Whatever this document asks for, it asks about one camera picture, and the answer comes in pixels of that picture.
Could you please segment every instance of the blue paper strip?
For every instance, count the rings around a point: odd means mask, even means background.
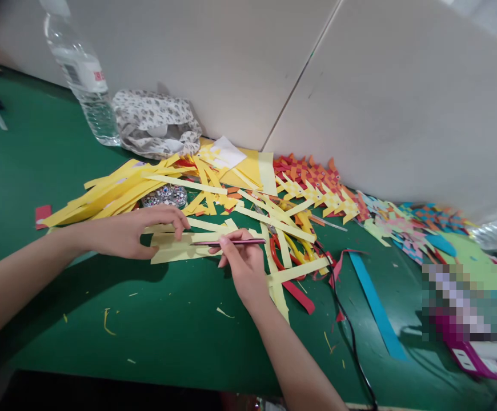
[[[349,253],[349,255],[351,262],[355,267],[355,272],[361,282],[361,286],[363,287],[364,294],[367,297],[374,320],[376,321],[390,356],[396,358],[397,360],[408,360],[406,354],[404,353],[403,346],[399,342],[395,331],[393,331],[390,320],[387,318],[386,311],[380,302],[380,298],[378,298],[374,284],[368,275],[368,271],[363,264],[363,260],[361,260],[361,256],[357,253]]]

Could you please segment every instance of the left hand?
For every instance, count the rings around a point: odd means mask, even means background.
[[[140,244],[140,236],[146,227],[154,224],[172,224],[178,241],[182,238],[184,229],[191,228],[182,211],[172,205],[160,204],[118,216],[73,224],[58,230],[56,234],[67,235],[71,246],[78,251],[148,260],[159,247]]]

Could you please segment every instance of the right hand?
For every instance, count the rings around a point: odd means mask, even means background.
[[[223,251],[218,267],[223,268],[229,263],[237,294],[249,312],[270,300],[264,271],[264,253],[260,246],[248,244],[236,247],[231,242],[251,238],[253,236],[243,228],[221,237],[220,248],[210,249],[211,254],[216,254],[220,249]]]

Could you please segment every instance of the table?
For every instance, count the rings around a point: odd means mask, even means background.
[[[1,259],[45,234],[35,230],[36,207],[52,204],[58,210],[82,194],[84,182],[109,174],[132,155],[94,139],[68,89],[5,69],[0,98],[9,127],[8,132],[0,130]],[[248,217],[239,213],[232,217],[240,227],[259,230]],[[205,219],[221,223],[225,218]],[[354,222],[346,225],[347,233],[315,226],[319,240],[335,258],[345,248],[370,253],[363,261],[410,358],[397,361],[388,355],[346,258],[339,295],[355,327],[361,362],[379,403],[415,409],[484,409],[497,392],[497,381],[475,382],[458,369],[444,344],[420,338],[420,267],[397,247],[380,245]],[[61,274],[0,333],[0,365],[280,394],[231,275],[216,266],[215,258],[161,265],[101,255],[83,261]],[[342,323],[340,331],[334,325],[337,309],[330,287],[311,279],[303,286],[316,310],[308,316],[285,293],[293,330],[346,402],[368,403],[348,349],[348,328]],[[218,313],[217,307],[235,318]],[[115,337],[103,328],[106,308],[111,308],[108,327]],[[336,345],[332,354],[323,332]]]

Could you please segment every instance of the white paper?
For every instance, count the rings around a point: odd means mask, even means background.
[[[235,147],[231,142],[225,137],[222,136],[216,142],[213,144],[213,146],[210,148],[210,151],[216,151],[220,150],[218,153],[218,156],[220,156],[221,159],[215,159],[214,162],[217,164],[218,167],[227,167],[227,168],[234,168],[237,164],[239,164],[241,161],[245,160],[247,156],[240,152],[240,150]]]

